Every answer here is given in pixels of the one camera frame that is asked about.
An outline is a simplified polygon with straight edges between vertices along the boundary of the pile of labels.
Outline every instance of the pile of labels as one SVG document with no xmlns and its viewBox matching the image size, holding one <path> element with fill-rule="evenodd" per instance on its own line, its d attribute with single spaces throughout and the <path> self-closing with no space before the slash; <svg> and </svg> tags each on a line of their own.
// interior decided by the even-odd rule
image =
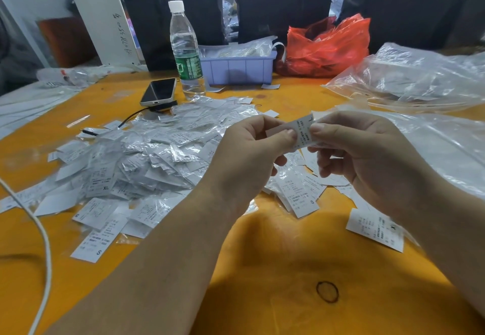
<svg viewBox="0 0 485 335">
<path fill-rule="evenodd" d="M 48 156 L 49 162 L 61 163 L 58 171 L 18 195 L 36 206 L 36 216 L 60 213 L 80 203 L 72 220 L 89 234 L 71 257 L 97 262 L 119 233 L 145 238 L 190 193 L 207 170 L 227 127 L 261 114 L 251 101 L 203 97 L 173 107 L 172 115 L 148 112 L 127 127 L 113 121 L 103 128 L 87 128 L 98 136 L 80 133 L 76 140 L 58 147 Z M 313 121 L 312 115 L 305 118 L 308 124 Z M 353 214 L 357 220 L 367 210 L 373 218 L 385 217 L 362 200 L 342 176 L 317 176 L 316 155 L 301 146 L 303 154 L 298 150 L 287 154 L 287 165 L 278 167 L 265 192 L 274 193 L 288 211 L 301 218 L 318 210 L 316 200 L 327 186 L 335 186 L 356 202 L 358 210 Z M 16 206 L 7 197 L 0 201 L 0 212 Z M 246 213 L 257 209 L 253 200 Z M 355 226 L 349 221 L 349 230 L 357 230 Z M 371 235 L 367 234 L 378 241 L 388 239 Z M 402 231 L 397 235 L 401 243 L 381 242 L 402 252 Z"/>
</svg>

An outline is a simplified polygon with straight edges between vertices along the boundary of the white bottle cap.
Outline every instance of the white bottle cap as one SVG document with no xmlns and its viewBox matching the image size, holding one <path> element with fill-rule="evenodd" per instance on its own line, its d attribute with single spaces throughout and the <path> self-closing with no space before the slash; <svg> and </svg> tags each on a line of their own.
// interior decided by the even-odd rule
<svg viewBox="0 0 485 335">
<path fill-rule="evenodd" d="M 168 1 L 168 7 L 171 13 L 185 12 L 183 1 Z"/>
</svg>

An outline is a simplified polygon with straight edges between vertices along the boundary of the white cable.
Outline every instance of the white cable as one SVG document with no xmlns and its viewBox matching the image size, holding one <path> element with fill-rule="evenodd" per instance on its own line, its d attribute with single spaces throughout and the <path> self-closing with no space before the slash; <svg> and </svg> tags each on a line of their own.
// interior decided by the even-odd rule
<svg viewBox="0 0 485 335">
<path fill-rule="evenodd" d="M 34 335 L 37 326 L 39 325 L 40 318 L 44 313 L 45 305 L 47 304 L 47 299 L 49 299 L 49 294 L 51 292 L 51 282 L 52 282 L 52 259 L 51 259 L 51 245 L 49 244 L 49 238 L 47 233 L 40 223 L 39 219 L 33 215 L 32 211 L 20 200 L 15 192 L 9 187 L 7 183 L 3 179 L 0 178 L 0 184 L 3 188 L 10 194 L 10 196 L 18 203 L 18 205 L 25 210 L 27 215 L 33 220 L 35 225 L 40 231 L 42 238 L 44 239 L 44 246 L 45 246 L 45 266 L 46 266 L 46 275 L 45 275 L 45 287 L 44 287 L 44 296 L 42 297 L 42 301 L 40 303 L 39 310 L 37 311 L 37 315 L 32 323 L 32 326 L 29 330 L 29 335 Z"/>
</svg>

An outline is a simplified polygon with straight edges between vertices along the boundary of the green bottle label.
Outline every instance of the green bottle label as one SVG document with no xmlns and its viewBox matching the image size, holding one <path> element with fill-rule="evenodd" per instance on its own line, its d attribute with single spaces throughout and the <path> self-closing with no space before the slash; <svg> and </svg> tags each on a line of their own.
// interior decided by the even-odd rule
<svg viewBox="0 0 485 335">
<path fill-rule="evenodd" d="M 202 77 L 202 68 L 198 55 L 192 57 L 175 57 L 175 63 L 181 80 L 194 80 Z"/>
</svg>

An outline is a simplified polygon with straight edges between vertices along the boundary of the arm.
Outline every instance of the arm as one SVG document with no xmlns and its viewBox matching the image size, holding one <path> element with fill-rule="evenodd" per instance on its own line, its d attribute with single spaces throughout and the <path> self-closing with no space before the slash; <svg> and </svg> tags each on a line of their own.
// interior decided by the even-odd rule
<svg viewBox="0 0 485 335">
<path fill-rule="evenodd" d="M 385 118 L 335 112 L 310 131 L 325 144 L 309 148 L 318 152 L 321 176 L 344 175 L 367 202 L 407 229 L 485 317 L 485 201 L 439 176 Z"/>
<path fill-rule="evenodd" d="M 188 334 L 227 233 L 296 142 L 286 131 L 260 140 L 280 123 L 230 127 L 194 190 L 46 335 Z"/>
</svg>

